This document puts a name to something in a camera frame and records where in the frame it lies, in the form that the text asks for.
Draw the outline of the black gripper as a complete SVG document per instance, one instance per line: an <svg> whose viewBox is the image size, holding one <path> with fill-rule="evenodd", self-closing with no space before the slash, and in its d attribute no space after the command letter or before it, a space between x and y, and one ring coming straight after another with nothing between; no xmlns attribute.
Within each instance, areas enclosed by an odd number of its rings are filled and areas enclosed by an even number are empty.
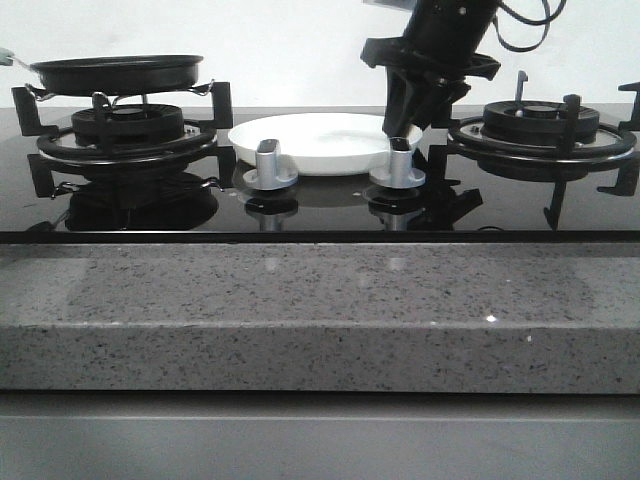
<svg viewBox="0 0 640 480"><path fill-rule="evenodd" d="M436 37L423 45L405 37L367 39L361 59L386 68L385 134L405 137L410 125L422 131L452 126L452 105L471 89L463 79L492 80L501 66L477 53L478 44L473 37Z"/></svg>

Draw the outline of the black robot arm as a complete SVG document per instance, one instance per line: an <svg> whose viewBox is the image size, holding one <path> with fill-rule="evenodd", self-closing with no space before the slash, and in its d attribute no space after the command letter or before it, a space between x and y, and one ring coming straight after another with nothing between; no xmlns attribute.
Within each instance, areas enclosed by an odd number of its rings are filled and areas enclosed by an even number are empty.
<svg viewBox="0 0 640 480"><path fill-rule="evenodd" d="M418 1L402 36L366 40L361 60L386 69L387 136L444 122L470 90L468 76L495 77L500 63L477 48L497 8L496 1Z"/></svg>

